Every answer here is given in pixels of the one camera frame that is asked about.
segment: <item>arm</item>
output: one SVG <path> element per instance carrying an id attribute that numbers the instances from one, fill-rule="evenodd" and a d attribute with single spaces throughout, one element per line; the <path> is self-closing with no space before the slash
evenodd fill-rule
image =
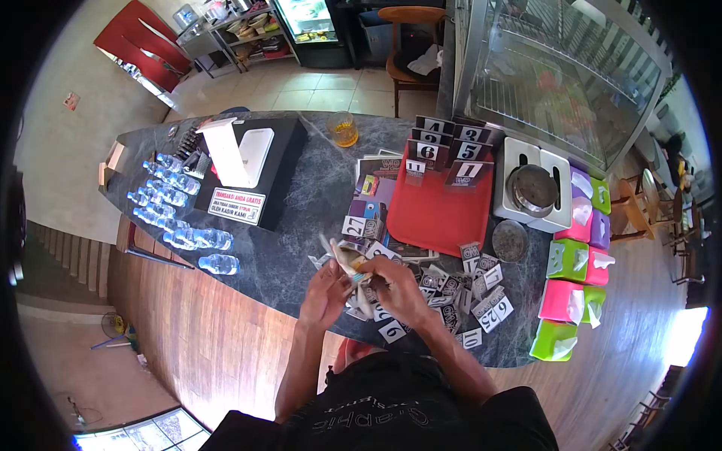
<path id="1" fill-rule="evenodd" d="M 323 336 L 336 322 L 349 296 L 351 283 L 335 260 L 330 260 L 308 284 L 293 329 L 288 365 L 276 394 L 276 422 L 283 423 L 318 390 Z"/>
<path id="2" fill-rule="evenodd" d="M 438 360 L 453 390 L 472 403 L 483 403 L 498 392 L 484 367 L 464 349 L 443 326 L 419 291 L 408 268 L 379 255 L 358 268 L 382 276 L 385 284 L 375 284 L 381 305 L 421 336 Z"/>

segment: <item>black t-shirt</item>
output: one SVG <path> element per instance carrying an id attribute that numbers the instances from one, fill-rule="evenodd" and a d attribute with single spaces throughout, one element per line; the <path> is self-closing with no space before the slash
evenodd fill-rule
<path id="1" fill-rule="evenodd" d="M 329 372 L 327 382 L 284 424 L 229 411 L 201 451 L 558 450 L 529 387 L 474 406 L 454 395 L 435 361 L 391 352 Z"/>

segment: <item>purple tissue box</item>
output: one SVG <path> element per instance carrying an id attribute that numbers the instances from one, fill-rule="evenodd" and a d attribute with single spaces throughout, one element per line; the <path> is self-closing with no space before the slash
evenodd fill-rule
<path id="1" fill-rule="evenodd" d="M 591 239 L 589 240 L 589 245 L 597 249 L 609 249 L 609 240 L 612 238 L 612 231 L 609 228 L 609 216 L 594 209 L 589 220 L 591 221 Z"/>
<path id="2" fill-rule="evenodd" d="M 573 167 L 573 166 L 570 166 L 569 169 L 571 169 L 570 180 L 572 179 L 574 174 L 579 174 L 582 177 L 584 177 L 588 182 L 591 182 L 589 174 L 587 174 L 586 172 L 584 172 L 580 169 L 577 169 L 576 167 Z M 584 191 L 577 188 L 577 186 L 572 183 L 572 199 L 574 199 L 575 197 L 586 197 L 587 199 L 589 199 L 589 197 L 584 193 Z"/>

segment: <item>hand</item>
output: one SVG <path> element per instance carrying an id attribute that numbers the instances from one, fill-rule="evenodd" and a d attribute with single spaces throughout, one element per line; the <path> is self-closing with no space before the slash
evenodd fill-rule
<path id="1" fill-rule="evenodd" d="M 344 309 L 351 294 L 351 281 L 331 259 L 311 278 L 298 320 L 309 328 L 328 330 Z"/>
<path id="2" fill-rule="evenodd" d="M 361 265 L 360 273 L 375 273 L 386 279 L 384 284 L 375 284 L 378 300 L 391 316 L 415 329 L 423 324 L 430 314 L 435 314 L 419 291 L 414 273 L 402 265 L 392 262 L 383 255 Z"/>

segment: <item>red tray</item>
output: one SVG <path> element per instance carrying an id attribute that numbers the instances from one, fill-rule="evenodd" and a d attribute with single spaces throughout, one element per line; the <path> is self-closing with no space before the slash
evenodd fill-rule
<path id="1" fill-rule="evenodd" d="M 441 176 L 426 175 L 421 186 L 413 186 L 406 184 L 408 152 L 407 145 L 388 210 L 388 233 L 400 242 L 456 257 L 461 257 L 459 245 L 478 241 L 481 248 L 489 219 L 494 169 L 475 191 L 468 193 L 447 191 L 444 182 L 448 170 Z M 485 161 L 494 161 L 491 154 Z"/>

